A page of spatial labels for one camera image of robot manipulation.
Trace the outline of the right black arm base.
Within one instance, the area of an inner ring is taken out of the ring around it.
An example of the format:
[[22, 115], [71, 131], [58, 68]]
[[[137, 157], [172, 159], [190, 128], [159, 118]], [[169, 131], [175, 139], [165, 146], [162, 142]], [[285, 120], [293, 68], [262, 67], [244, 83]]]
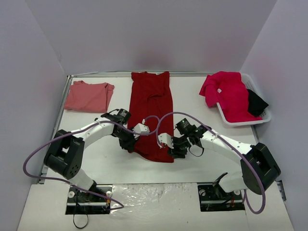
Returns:
[[225, 192], [212, 182], [197, 183], [201, 212], [230, 212], [245, 210], [241, 191]]

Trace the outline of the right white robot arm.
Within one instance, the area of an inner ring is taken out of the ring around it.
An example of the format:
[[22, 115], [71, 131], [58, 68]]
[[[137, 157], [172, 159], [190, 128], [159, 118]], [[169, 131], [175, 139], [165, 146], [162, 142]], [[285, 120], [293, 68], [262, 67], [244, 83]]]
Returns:
[[187, 119], [177, 123], [176, 129], [180, 137], [167, 133], [158, 136], [173, 158], [185, 158], [190, 148], [196, 145], [203, 151], [214, 151], [241, 167], [240, 171], [222, 173], [213, 182], [213, 192], [217, 198], [224, 199], [233, 191], [247, 189], [261, 195], [281, 174], [268, 147], [260, 142], [252, 145], [236, 141], [210, 127], [192, 125]]

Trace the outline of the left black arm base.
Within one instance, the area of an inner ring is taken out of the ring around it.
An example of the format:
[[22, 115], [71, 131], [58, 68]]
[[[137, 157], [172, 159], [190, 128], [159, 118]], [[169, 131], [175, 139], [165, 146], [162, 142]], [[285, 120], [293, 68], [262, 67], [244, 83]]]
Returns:
[[110, 201], [70, 187], [66, 201], [66, 215], [107, 215]]

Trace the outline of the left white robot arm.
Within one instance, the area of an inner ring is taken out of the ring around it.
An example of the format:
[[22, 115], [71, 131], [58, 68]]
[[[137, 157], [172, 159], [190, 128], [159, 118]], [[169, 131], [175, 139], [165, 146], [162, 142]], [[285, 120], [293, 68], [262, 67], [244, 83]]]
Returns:
[[84, 150], [102, 137], [111, 135], [119, 139], [122, 149], [132, 152], [138, 136], [114, 124], [116, 122], [122, 126], [126, 125], [130, 117], [130, 112], [119, 109], [115, 115], [105, 113], [101, 116], [110, 123], [91, 123], [92, 127], [87, 131], [82, 128], [82, 133], [59, 139], [60, 136], [69, 133], [63, 129], [59, 130], [54, 136], [57, 140], [48, 148], [44, 165], [60, 174], [70, 184], [81, 188], [79, 195], [85, 201], [94, 200], [97, 195], [97, 184], [81, 169]]

